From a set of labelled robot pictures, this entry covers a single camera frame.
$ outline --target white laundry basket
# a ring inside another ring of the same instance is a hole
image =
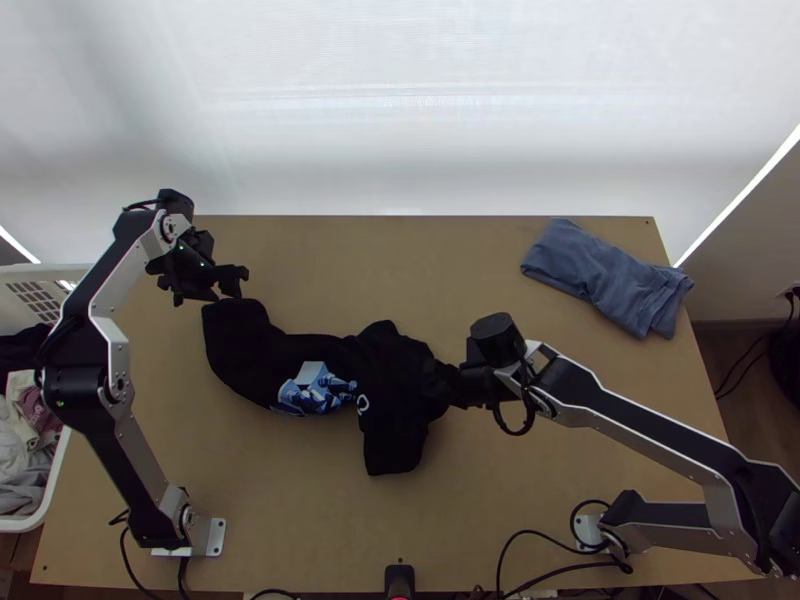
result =
[[[91,265],[10,265],[0,267],[0,335],[37,323],[55,325],[61,304]],[[0,533],[22,533],[44,522],[72,430],[64,427],[56,445],[44,497],[33,514],[0,515]]]

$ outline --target wooden floor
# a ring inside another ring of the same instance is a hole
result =
[[[721,381],[731,364],[765,329],[730,328],[726,326],[698,327],[700,351],[713,386]],[[800,481],[800,410],[781,394],[769,373],[766,360],[750,370],[736,391],[720,401],[730,441],[748,457],[778,462]],[[754,580],[708,584],[720,600],[794,600],[800,598],[800,582],[788,579]],[[690,586],[674,588],[690,600],[706,598]],[[177,600],[176,593],[161,593],[164,600]],[[637,598],[629,590],[625,598]],[[133,600],[142,598],[135,591],[98,590],[88,588],[59,588],[34,586],[24,576],[16,577],[9,600]],[[239,594],[193,593],[196,600],[238,600]]]

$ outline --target graphic print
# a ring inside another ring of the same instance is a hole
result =
[[[295,378],[287,379],[278,390],[278,404],[271,408],[297,417],[324,415],[355,402],[357,388],[357,381],[339,379],[324,362],[306,361]]]

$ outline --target white window shade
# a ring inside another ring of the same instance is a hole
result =
[[[7,2],[0,225],[92,260],[175,187],[216,214],[654,215],[677,258],[800,122],[798,25],[791,0]]]

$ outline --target table surface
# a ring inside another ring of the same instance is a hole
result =
[[[576,219],[643,260],[666,264],[650,218]],[[357,333],[390,318],[437,357],[464,359],[469,326],[507,311],[522,334],[591,367],[606,387],[712,435],[725,432],[685,311],[675,338],[636,340],[588,304],[528,279],[519,263],[544,217],[198,217],[214,258],[250,268],[246,296],[293,333]],[[208,367],[200,304],[172,307],[141,281],[118,323],[129,336],[134,411],[167,476],[193,504],[228,520],[220,558],[189,567],[195,590],[379,591],[385,565],[416,567],[420,590],[493,587],[503,542],[518,529],[570,539],[567,518],[586,498],[623,489],[698,501],[700,489],[591,430],[545,419],[521,438],[480,409],[436,421],[411,473],[372,478],[355,411],[308,419],[271,413],[236,396]],[[519,406],[509,407],[509,413]],[[73,435],[32,580],[131,587],[106,522],[124,508],[99,461]],[[135,573],[175,587],[177,561],[129,540]],[[511,588],[581,562],[527,536],[508,553]],[[735,559],[652,549],[635,573],[574,572],[545,587],[609,587],[746,579]]]

